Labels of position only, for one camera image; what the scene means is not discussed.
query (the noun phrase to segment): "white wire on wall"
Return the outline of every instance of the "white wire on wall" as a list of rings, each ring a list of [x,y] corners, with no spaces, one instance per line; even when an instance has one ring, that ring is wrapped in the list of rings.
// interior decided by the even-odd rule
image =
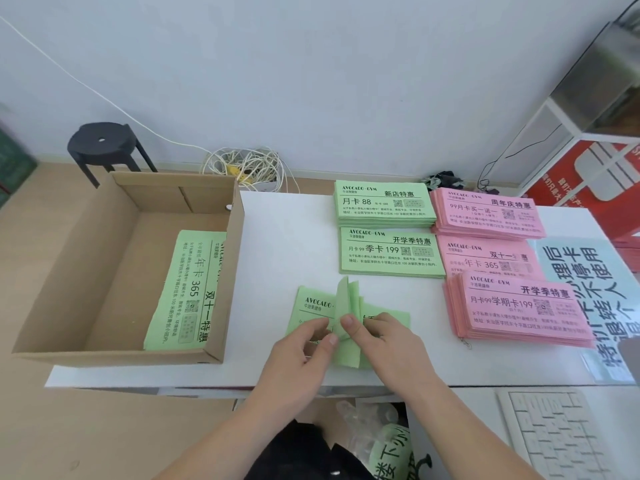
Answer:
[[[101,99],[105,100],[107,103],[111,104],[114,108],[116,108],[119,112],[123,113],[126,117],[132,120],[134,123],[142,126],[142,128],[149,131],[149,133],[156,135],[158,138],[163,139],[169,143],[177,144],[179,146],[187,146],[188,148],[196,148],[198,150],[202,150],[206,153],[204,162],[200,169],[200,172],[205,174],[208,171],[217,175],[231,175],[228,173],[229,166],[225,164],[224,158],[228,155],[233,155],[234,157],[234,166],[236,163],[240,163],[238,168],[240,172],[236,175],[236,179],[240,185],[247,187],[251,190],[257,190],[255,184],[258,183],[267,183],[267,182],[275,182],[274,189],[269,190],[271,192],[278,192],[282,188],[282,185],[286,185],[285,188],[288,190],[287,183],[287,174],[286,170],[289,171],[291,178],[293,179],[296,187],[298,188],[298,193],[300,193],[300,187],[298,186],[298,182],[293,176],[291,169],[289,166],[280,158],[280,156],[269,148],[259,148],[257,150],[245,150],[245,149],[233,149],[233,148],[221,148],[215,152],[211,152],[202,146],[198,146],[197,144],[187,144],[180,143],[179,141],[174,141],[172,139],[166,138],[159,133],[153,131],[153,129],[148,126],[142,124],[139,120],[135,119],[132,115],[126,112],[123,108],[118,106],[116,103],[108,99],[107,97],[100,94],[94,88],[91,88],[75,76],[71,74],[67,69],[58,64],[53,58],[48,55],[43,49],[38,47],[34,42],[28,39],[20,30],[14,27],[4,16],[0,15],[0,20],[2,20],[11,30],[17,33],[25,42],[27,42],[30,46],[36,49],[41,55],[43,55],[46,59],[52,62],[55,66],[57,66],[62,72],[67,74],[71,79],[75,80],[77,83],[81,84],[85,88],[89,89],[93,94],[97,95]],[[244,156],[244,161],[240,162],[240,157]]]

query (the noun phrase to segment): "stack of pink flyers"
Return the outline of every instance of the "stack of pink flyers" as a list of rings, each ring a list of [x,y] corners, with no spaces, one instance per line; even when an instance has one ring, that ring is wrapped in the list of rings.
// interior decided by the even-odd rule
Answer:
[[[479,271],[544,281],[536,253],[526,241],[438,234],[438,249],[447,276],[463,271]]]
[[[430,193],[437,220],[433,231],[474,237],[540,239],[546,237],[530,198],[439,188]]]
[[[465,271],[444,284],[451,328],[464,339],[594,348],[571,285]]]

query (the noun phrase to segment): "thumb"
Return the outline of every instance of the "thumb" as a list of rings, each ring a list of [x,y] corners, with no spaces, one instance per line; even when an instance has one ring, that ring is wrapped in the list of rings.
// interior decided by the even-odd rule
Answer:
[[[376,338],[360,323],[355,316],[345,315],[340,318],[342,328],[347,331],[349,336],[357,343],[364,353],[375,345]]]
[[[334,333],[330,333],[324,339],[320,340],[316,351],[309,362],[307,362],[306,367],[316,369],[324,375],[325,371],[329,368],[329,364],[331,364],[331,359],[333,353],[338,348],[338,343],[340,343],[340,339],[338,339],[338,336]]]

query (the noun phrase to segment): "white cable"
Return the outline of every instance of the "white cable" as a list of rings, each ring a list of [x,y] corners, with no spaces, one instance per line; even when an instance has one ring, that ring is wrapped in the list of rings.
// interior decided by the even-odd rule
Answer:
[[[62,72],[67,74],[71,79],[75,80],[78,84],[83,85],[85,88],[89,89],[93,94],[97,95],[101,99],[107,101],[107,103],[111,104],[114,108],[116,108],[119,112],[123,113],[126,117],[128,117],[133,122],[135,122],[135,123],[139,124],[140,126],[142,126],[142,128],[144,128],[147,131],[149,131],[149,133],[152,133],[152,134],[156,135],[158,138],[164,139],[165,141],[167,141],[169,143],[172,143],[172,144],[177,144],[179,146],[187,146],[188,148],[197,148],[198,150],[204,151],[206,153],[206,155],[205,155],[205,160],[204,160],[202,166],[200,167],[200,172],[201,173],[204,174],[205,170],[208,168],[208,169],[212,170],[212,173],[216,173],[216,174],[219,174],[219,175],[228,175],[228,173],[227,173],[227,162],[223,159],[223,156],[220,155],[220,151],[228,150],[228,148],[220,148],[220,150],[217,150],[216,152],[210,152],[206,148],[203,148],[202,146],[198,146],[197,144],[180,143],[179,141],[174,141],[172,139],[169,139],[169,138],[166,138],[166,137],[162,136],[161,134],[156,133],[155,131],[153,131],[153,129],[151,129],[148,126],[142,124],[139,120],[135,119],[132,115],[130,115],[123,108],[118,106],[116,103],[114,103],[113,101],[111,101],[107,97],[105,97],[102,94],[100,94],[94,88],[89,87],[87,84],[85,84],[84,82],[82,82],[81,80],[76,78],[75,76],[73,76],[73,74],[71,74],[71,72],[69,72],[67,69],[65,69],[60,64],[58,64],[55,60],[53,60],[53,58],[51,56],[49,56],[43,49],[38,47],[34,42],[32,42],[25,35],[23,35],[21,33],[21,31],[18,30],[17,28],[15,28],[4,16],[0,15],[0,20],[2,20],[5,24],[7,24],[7,26],[9,26],[9,28],[11,28],[11,30],[13,30],[15,33],[17,33],[21,37],[21,39],[25,40],[25,42],[27,42],[30,46],[32,46],[39,53],[44,55],[44,57],[46,57],[55,66],[57,66]],[[265,150],[268,151],[267,154],[263,153],[261,150],[244,150],[244,149],[241,149],[241,150],[233,150],[233,152],[235,152],[234,153],[234,157],[241,156],[242,152],[247,152],[248,155],[251,155],[252,153],[257,154],[257,155],[261,155],[261,157],[252,158],[252,160],[254,160],[253,161],[254,164],[256,164],[257,162],[261,162],[261,163],[263,163],[263,165],[266,165],[266,166],[264,166],[263,168],[261,168],[259,170],[259,172],[256,174],[255,177],[252,177],[253,183],[255,183],[255,184],[260,183],[260,181],[257,181],[258,177],[260,177],[260,178],[270,178],[270,177],[275,176],[274,180],[268,180],[269,182],[276,181],[276,188],[274,190],[272,190],[272,191],[273,192],[278,192],[282,188],[282,184],[283,183],[285,183],[287,185],[287,189],[288,189],[287,176],[286,176],[286,172],[284,170],[284,168],[286,167],[286,169],[289,170],[289,174],[291,175],[291,178],[293,179],[293,181],[295,182],[295,184],[296,184],[296,186],[298,188],[298,193],[300,193],[300,186],[298,185],[298,182],[296,181],[295,177],[293,176],[293,173],[291,172],[291,169],[289,168],[289,166],[280,158],[280,156],[276,152],[274,152],[270,148],[265,148]],[[218,160],[216,163],[219,162],[223,166],[224,171],[222,171],[220,169],[216,169],[215,165],[211,164],[211,159],[214,156]],[[247,161],[247,159],[245,159],[245,161],[242,162],[242,165],[240,165],[241,172],[238,174],[237,179],[238,179],[238,182],[239,182],[240,185],[242,185],[244,187],[247,187],[247,188],[250,188],[251,190],[257,191],[257,188],[253,185],[253,183],[248,182],[246,178],[244,180],[240,180],[243,176],[245,176],[244,169],[246,168],[246,165],[249,162],[250,161]],[[280,174],[278,172],[279,168],[282,169],[282,174]]]

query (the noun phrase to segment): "person's right hand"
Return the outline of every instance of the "person's right hand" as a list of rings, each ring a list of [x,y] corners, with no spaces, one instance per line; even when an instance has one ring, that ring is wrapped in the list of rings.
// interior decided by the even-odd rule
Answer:
[[[365,318],[364,325],[353,315],[341,317],[340,323],[380,380],[405,401],[440,382],[420,337],[388,313]]]

